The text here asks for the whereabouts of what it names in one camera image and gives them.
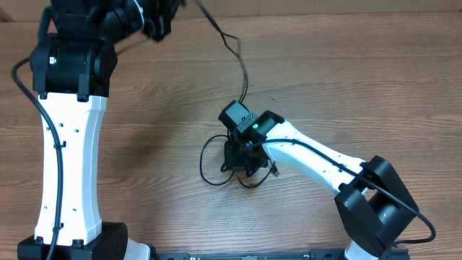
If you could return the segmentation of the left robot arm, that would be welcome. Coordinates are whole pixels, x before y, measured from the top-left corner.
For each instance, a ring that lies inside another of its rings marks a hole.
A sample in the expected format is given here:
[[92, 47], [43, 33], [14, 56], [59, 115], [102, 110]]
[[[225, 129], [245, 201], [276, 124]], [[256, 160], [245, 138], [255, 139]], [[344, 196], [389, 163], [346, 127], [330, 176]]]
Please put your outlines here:
[[171, 0], [52, 1], [25, 63], [26, 96], [43, 124], [43, 195], [35, 232], [19, 259], [156, 259], [153, 246], [128, 236], [122, 222], [101, 219], [98, 147], [117, 42], [141, 32], [161, 41], [180, 6]]

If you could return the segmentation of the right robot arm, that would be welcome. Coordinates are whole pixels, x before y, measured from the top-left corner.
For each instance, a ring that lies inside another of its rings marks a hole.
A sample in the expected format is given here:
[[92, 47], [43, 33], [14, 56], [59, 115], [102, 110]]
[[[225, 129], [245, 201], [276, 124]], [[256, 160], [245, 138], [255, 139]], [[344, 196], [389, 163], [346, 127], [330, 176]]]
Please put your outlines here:
[[366, 162], [336, 152], [267, 110], [260, 116], [232, 101], [218, 117], [229, 131], [222, 170], [252, 176], [283, 163], [322, 186], [333, 197], [351, 243], [345, 259], [384, 257], [414, 219], [418, 206], [384, 158]]

